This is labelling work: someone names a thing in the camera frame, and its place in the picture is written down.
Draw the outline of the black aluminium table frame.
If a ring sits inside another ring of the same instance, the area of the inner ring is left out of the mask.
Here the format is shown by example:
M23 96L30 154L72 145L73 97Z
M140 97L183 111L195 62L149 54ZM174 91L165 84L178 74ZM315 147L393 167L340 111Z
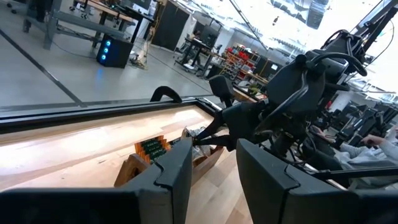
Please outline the black aluminium table frame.
M155 101L138 104L95 105L87 108L48 108L0 112L0 134L30 131L66 124L195 106L214 117L221 108L206 98L183 98L182 102Z

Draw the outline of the desk with wooden top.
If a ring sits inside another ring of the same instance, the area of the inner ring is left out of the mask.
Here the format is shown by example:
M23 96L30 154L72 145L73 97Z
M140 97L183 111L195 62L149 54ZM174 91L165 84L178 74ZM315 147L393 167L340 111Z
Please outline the desk with wooden top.
M149 21L149 24L154 22L154 17L143 12L140 12L138 9L134 9L128 5L114 4L112 6L108 6L105 3L102 3L100 0L74 0L75 2L81 3L86 8L87 6L91 6L99 11L102 11L100 24L104 24L104 20L110 14L114 16L116 19L122 19L123 22L120 23L123 26L126 22L134 22L137 21L136 29L131 37L131 43L133 44L138 37L138 32L140 26L142 25L142 21L145 19Z

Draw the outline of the black computer monitor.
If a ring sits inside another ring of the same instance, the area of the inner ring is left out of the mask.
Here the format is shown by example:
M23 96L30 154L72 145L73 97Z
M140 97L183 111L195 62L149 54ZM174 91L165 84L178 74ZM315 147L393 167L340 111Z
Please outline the black computer monitor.
M200 32L200 40L208 47L213 47L218 38L218 35L219 32L217 30L209 25L206 25Z

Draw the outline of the grey metal workbench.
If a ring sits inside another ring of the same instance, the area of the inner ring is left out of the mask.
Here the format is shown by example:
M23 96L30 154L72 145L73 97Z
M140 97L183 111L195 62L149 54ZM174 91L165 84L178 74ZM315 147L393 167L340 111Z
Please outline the grey metal workbench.
M62 0L53 0L51 9L47 14L47 17L44 18L43 22L37 21L37 19L31 17L30 13L30 2L32 0L28 0L26 13L24 16L24 23L22 26L22 31L25 33L29 33L30 27L32 25L36 26L39 30L41 30L45 34L43 48L45 50L50 50L51 46L55 44L53 41L53 37L55 34L68 35L71 37L76 37L79 39L89 40L93 43L93 47L96 46L99 42L101 42L101 34L108 34L113 37L124 37L124 32L122 31L123 26L120 26L118 30L114 28L110 28L105 24L101 25L99 23L91 22L87 19L80 18L74 16L72 14L63 12L60 10ZM68 27L64 27L58 24L58 22L66 22L68 24L72 24L74 26L82 27L85 29L93 30L96 32L94 36L88 35L85 33L77 32L73 29L69 29Z

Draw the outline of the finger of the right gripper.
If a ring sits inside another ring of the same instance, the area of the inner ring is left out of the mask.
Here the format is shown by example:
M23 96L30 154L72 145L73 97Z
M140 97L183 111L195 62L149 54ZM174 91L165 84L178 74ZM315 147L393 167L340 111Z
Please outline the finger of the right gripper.
M229 152L235 150L235 140L231 136L216 136L205 139L195 138L193 140L194 146L215 145L225 147Z
M215 114L213 121L199 134L195 136L196 140L202 140L216 134L221 128L225 127L225 121L221 113Z

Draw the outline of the shelf with red bins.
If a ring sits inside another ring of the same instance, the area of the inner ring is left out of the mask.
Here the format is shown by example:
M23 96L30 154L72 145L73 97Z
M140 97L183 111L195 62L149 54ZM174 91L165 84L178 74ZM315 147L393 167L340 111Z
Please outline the shelf with red bins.
M243 45L229 47L223 52L221 74L233 82L244 80L255 71L261 56Z

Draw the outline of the black computer tower blue lights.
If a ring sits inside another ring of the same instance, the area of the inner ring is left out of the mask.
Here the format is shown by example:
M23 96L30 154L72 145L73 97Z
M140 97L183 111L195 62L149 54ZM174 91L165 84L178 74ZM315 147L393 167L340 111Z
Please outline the black computer tower blue lights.
M96 61L105 67L124 68L132 48L133 44L130 41L105 34Z

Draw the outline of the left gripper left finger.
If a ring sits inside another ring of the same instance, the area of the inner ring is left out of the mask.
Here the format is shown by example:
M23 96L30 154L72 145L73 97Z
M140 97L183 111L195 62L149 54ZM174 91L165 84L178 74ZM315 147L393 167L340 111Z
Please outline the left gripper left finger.
M12 189L0 193L0 224L184 224L192 141L183 139L124 185Z

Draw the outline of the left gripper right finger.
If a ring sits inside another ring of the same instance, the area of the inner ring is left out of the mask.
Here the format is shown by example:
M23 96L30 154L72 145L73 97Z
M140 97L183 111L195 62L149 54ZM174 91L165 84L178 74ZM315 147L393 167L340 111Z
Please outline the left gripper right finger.
M398 224L398 190L341 190L245 139L236 158L254 224Z

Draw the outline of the black partition panel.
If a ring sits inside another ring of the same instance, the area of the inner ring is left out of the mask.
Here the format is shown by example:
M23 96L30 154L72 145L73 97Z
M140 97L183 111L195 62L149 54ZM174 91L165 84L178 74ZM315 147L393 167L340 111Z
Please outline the black partition panel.
M193 34L196 24L192 11L177 0L167 0L151 44L174 51L185 43L187 36Z

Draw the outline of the person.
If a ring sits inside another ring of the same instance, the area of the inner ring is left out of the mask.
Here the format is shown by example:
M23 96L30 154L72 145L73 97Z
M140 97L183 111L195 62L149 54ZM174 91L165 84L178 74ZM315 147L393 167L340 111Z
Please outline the person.
M362 139L364 146L354 147L343 143L337 149L318 127L312 126L319 137L314 140L317 148L307 149L311 166L318 170L357 170L398 166L398 124L382 138L372 134Z

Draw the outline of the white and orange tea packet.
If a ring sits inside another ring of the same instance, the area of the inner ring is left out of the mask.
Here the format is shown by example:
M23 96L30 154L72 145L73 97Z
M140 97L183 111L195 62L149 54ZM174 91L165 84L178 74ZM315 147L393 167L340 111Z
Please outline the white and orange tea packet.
M192 159L197 160L202 157L211 156L211 147L210 146L193 146L192 147Z

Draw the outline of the clear tea packet dark label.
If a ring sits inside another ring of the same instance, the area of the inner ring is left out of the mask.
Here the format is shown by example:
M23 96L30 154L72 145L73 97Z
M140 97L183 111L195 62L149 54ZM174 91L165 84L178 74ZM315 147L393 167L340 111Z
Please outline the clear tea packet dark label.
M195 139L203 130L205 129L204 126L197 128L197 129L189 129L185 127L182 131L181 139Z

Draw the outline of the wooden three-compartment tray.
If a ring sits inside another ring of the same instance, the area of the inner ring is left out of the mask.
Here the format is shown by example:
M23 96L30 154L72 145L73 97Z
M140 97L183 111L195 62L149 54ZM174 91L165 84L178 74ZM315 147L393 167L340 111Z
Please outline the wooden three-compartment tray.
M162 141L167 143L166 147L169 149L168 151L170 151L171 148L180 141L180 138L172 141L168 141L166 138L163 138ZM129 155L129 157L122 163L119 174L114 182L115 187L120 187L123 184L126 184L152 165L149 163L149 160L146 159L144 151L141 151L139 147L135 147L135 150L136 152ZM224 147L211 147L211 156L193 160L192 185L201 179L216 164L223 151Z

